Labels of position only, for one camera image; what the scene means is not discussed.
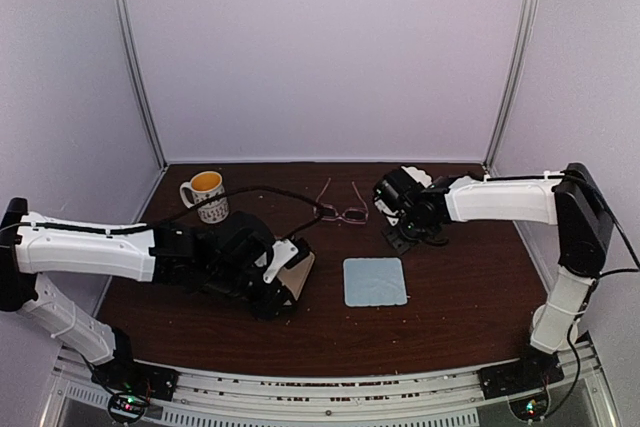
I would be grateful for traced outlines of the black quilted glasses case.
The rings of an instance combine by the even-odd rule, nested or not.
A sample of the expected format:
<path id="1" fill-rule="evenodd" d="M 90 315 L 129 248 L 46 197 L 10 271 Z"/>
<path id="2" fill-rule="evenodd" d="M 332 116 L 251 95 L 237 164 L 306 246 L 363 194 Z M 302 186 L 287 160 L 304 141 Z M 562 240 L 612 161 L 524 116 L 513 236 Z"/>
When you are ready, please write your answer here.
<path id="1" fill-rule="evenodd" d="M 310 252 L 294 267 L 290 269 L 283 268 L 278 273 L 278 280 L 291 292 L 295 301 L 298 301 L 300 299 L 301 293 L 306 284 L 311 269 L 313 268 L 315 260 L 315 254 L 313 252 Z"/>

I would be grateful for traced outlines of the light blue cloth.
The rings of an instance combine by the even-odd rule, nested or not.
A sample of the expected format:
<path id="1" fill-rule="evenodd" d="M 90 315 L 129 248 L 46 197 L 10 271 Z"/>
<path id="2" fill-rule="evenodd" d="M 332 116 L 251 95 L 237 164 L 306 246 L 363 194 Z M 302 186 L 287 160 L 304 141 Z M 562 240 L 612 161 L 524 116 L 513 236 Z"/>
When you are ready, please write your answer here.
<path id="1" fill-rule="evenodd" d="M 403 306 L 408 302 L 399 258 L 347 258 L 343 261 L 344 303 L 350 308 Z"/>

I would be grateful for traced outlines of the pink frame sunglasses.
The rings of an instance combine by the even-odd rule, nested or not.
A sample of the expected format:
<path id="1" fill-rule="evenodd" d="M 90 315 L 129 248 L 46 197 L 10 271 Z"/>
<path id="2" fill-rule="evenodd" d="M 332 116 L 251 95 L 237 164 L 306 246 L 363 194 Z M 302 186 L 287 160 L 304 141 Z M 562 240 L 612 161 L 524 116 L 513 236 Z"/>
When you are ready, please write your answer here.
<path id="1" fill-rule="evenodd" d="M 324 222 L 342 222 L 348 225 L 363 226 L 369 220 L 369 207 L 364 200 L 355 181 L 350 183 L 351 191 L 355 195 L 358 203 L 348 207 L 336 207 L 331 203 L 324 201 L 324 196 L 328 191 L 332 182 L 332 178 L 328 177 L 322 189 L 315 198 L 316 206 L 313 213 L 319 216 Z"/>

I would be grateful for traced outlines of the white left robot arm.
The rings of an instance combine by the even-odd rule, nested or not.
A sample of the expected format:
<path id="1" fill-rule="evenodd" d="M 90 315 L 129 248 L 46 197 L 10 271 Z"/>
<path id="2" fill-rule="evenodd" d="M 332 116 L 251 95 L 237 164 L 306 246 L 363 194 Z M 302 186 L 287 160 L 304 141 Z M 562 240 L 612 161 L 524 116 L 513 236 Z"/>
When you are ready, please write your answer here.
<path id="1" fill-rule="evenodd" d="M 278 239 L 244 212 L 205 227 L 65 223 L 14 198 L 1 222 L 1 309 L 35 320 L 103 368 L 121 390 L 133 391 L 144 371 L 132 359 L 128 336 L 78 307 L 49 273 L 107 275 L 239 298 L 255 317 L 271 319 L 296 305 L 313 262 L 305 240 Z"/>

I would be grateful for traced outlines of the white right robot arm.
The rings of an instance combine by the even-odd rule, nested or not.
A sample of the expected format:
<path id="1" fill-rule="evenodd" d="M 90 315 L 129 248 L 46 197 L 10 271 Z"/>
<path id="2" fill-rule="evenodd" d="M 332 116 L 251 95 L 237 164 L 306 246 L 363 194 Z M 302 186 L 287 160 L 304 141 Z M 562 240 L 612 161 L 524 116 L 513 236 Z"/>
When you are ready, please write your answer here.
<path id="1" fill-rule="evenodd" d="M 606 264 L 614 219 L 581 163 L 538 175 L 463 174 L 432 178 L 416 167 L 385 174 L 372 193 L 386 218 L 383 235 L 399 253 L 441 243 L 443 226 L 472 221 L 534 222 L 558 232 L 559 270 L 531 324 L 533 351 L 513 366 L 519 387 L 535 387 L 551 371 L 548 355 L 569 348 Z"/>

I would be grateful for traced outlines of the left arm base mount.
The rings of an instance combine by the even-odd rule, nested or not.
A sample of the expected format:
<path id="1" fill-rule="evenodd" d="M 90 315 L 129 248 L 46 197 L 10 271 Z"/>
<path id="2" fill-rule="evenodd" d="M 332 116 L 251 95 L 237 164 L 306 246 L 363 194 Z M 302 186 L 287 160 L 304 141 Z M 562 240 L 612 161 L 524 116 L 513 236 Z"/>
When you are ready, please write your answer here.
<path id="1" fill-rule="evenodd" d="M 179 378 L 174 369 L 135 362 L 128 369 L 90 364 L 91 380 L 108 394 L 106 410 L 118 424 L 140 421 L 153 400 L 171 401 Z"/>

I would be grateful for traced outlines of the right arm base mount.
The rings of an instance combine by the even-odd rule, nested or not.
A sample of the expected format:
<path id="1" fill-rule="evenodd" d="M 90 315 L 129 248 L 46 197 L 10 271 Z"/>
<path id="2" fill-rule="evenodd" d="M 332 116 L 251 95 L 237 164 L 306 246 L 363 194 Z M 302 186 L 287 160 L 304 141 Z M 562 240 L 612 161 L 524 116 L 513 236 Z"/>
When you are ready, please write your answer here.
<path id="1" fill-rule="evenodd" d="M 484 367 L 478 373 L 485 400 L 507 400 L 510 412 L 524 422 L 541 421 L 551 410 L 549 386 L 565 378 L 557 362 L 517 360 Z"/>

